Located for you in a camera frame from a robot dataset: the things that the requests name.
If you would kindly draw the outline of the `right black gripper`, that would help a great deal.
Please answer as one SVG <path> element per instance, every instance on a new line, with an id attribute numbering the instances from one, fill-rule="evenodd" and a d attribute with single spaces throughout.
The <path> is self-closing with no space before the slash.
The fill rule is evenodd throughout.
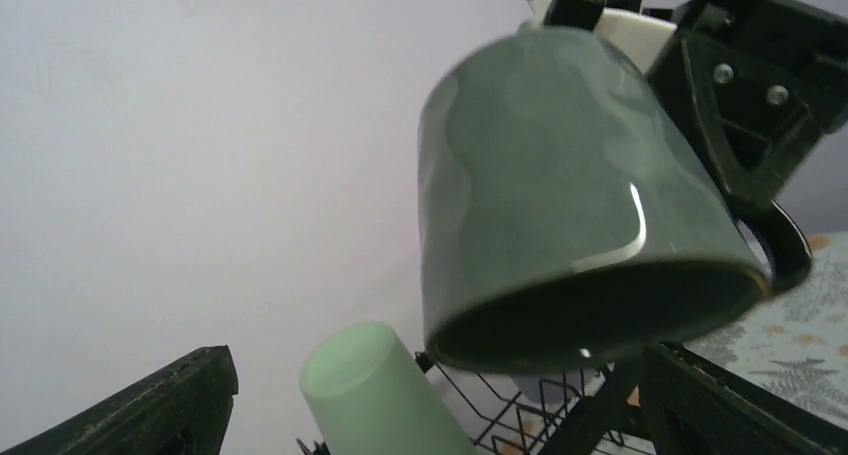
<path id="1" fill-rule="evenodd" d="M 763 214 L 847 121 L 847 21 L 797 0 L 609 0 L 677 26 L 644 72 L 729 206 Z"/>

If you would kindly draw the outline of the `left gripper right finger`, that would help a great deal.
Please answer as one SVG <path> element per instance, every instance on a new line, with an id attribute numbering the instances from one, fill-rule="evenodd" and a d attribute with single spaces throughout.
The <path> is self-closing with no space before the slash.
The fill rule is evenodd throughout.
<path id="1" fill-rule="evenodd" d="M 644 435 L 658 454 L 844 454 L 846 430 L 681 345 L 648 348 L 605 373 L 542 448 L 590 454 L 611 430 Z"/>

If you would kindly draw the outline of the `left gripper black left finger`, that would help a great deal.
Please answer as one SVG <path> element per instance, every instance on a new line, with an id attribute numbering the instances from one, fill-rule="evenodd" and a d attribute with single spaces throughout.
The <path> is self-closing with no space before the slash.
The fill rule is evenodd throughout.
<path id="1" fill-rule="evenodd" d="M 229 347 L 201 347 L 5 452 L 218 454 L 237 394 Z"/>

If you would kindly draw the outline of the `dark green ceramic mug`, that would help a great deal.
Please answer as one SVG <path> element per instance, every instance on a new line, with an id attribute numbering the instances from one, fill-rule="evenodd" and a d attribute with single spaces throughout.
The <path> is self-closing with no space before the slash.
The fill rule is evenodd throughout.
<path id="1" fill-rule="evenodd" d="M 455 64 L 418 131 L 425 347 L 544 374 L 686 342 L 802 284 L 777 204 L 733 208 L 620 50 L 522 31 Z"/>

